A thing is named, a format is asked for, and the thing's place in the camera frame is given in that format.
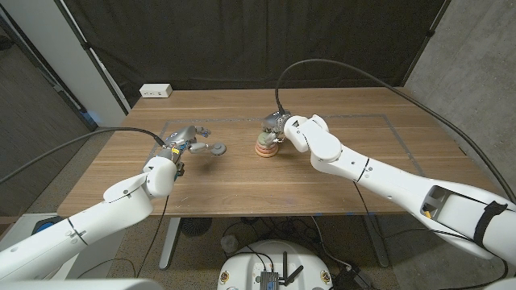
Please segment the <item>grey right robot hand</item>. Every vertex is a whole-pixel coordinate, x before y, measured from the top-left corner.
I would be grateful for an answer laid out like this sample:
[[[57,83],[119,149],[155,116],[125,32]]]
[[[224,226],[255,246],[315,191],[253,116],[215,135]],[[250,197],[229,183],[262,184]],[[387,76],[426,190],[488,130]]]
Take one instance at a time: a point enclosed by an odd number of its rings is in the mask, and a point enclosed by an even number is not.
[[[284,113],[277,111],[268,115],[262,121],[262,131],[265,145],[272,145],[281,141],[280,137],[284,134],[285,122],[291,117],[291,113],[286,110]]]

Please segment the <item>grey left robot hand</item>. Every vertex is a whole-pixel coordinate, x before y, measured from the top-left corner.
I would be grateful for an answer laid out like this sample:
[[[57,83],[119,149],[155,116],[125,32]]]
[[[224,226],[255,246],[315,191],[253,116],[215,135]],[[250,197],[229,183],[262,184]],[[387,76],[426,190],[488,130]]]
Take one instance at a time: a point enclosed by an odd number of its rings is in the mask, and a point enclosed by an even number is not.
[[[197,154],[212,150],[213,145],[197,141],[198,135],[207,138],[210,134],[211,131],[203,126],[185,126],[165,139],[156,157],[164,157],[178,165],[185,151]]]

